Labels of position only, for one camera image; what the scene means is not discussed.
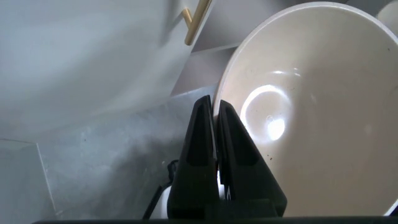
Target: white bowl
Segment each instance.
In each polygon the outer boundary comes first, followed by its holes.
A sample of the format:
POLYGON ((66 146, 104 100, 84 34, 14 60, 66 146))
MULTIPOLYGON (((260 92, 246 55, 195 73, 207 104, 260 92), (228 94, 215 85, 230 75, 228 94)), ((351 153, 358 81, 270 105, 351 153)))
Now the white bowl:
POLYGON ((359 9, 312 2, 259 25, 215 95, 288 200, 285 216, 388 215, 398 198, 398 40, 359 9))

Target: white surface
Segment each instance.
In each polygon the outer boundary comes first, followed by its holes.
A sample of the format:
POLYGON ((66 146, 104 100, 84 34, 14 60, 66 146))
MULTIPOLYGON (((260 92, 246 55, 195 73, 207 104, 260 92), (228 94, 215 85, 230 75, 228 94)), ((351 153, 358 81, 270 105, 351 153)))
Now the white surface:
POLYGON ((197 2, 1 1, 0 137, 166 100, 192 50, 180 12, 197 2))
POLYGON ((393 0, 349 0, 346 4, 376 17, 380 10, 391 1, 393 0))
POLYGON ((193 51, 237 47, 268 17, 300 0, 218 0, 193 51))
POLYGON ((386 5, 376 16, 388 29, 398 35, 398 1, 386 5))
POLYGON ((217 84, 235 49, 234 47, 215 52, 191 54, 174 86, 172 95, 217 84))
POLYGON ((291 7, 250 33, 216 93, 288 199, 285 216, 384 215, 398 198, 398 39, 344 4, 291 7))

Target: gray countertop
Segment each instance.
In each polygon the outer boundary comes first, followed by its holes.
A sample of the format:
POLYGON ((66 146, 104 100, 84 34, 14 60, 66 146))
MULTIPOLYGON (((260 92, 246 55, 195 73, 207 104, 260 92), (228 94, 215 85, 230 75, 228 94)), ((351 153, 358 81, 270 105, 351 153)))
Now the gray countertop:
MULTIPOLYGON (((142 218, 156 188, 168 181, 167 164, 180 156, 194 102, 204 95, 213 97, 215 88, 204 87, 149 110, 82 124, 39 140, 39 150, 27 152, 37 155, 31 158, 37 160, 38 177, 43 173, 37 159, 41 156, 49 192, 42 178, 28 183, 36 186, 29 194, 43 192, 53 207, 46 203, 44 213, 27 220, 142 218)), ((21 156, 18 163, 29 164, 29 157, 21 156)), ((8 187, 4 195, 19 194, 8 187)), ((16 212, 24 209, 16 206, 16 212)))

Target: gold handle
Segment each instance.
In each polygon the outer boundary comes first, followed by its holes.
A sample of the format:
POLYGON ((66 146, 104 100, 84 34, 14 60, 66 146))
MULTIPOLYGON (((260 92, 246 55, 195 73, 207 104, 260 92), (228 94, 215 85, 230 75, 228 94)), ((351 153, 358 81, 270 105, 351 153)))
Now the gold handle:
POLYGON ((198 33, 203 18, 205 18, 207 9, 209 8, 211 0, 199 0, 197 10, 195 11, 193 18, 188 8, 182 11, 182 17, 185 19, 185 23, 188 27, 188 33, 185 37, 185 44, 190 46, 198 33))

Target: white cabinet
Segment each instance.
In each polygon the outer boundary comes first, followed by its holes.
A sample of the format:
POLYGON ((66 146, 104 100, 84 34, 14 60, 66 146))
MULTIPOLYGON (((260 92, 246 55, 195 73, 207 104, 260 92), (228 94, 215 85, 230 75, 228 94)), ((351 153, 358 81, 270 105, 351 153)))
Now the white cabinet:
POLYGON ((0 138, 31 140, 165 101, 193 47, 181 11, 197 4, 1 1, 0 138))

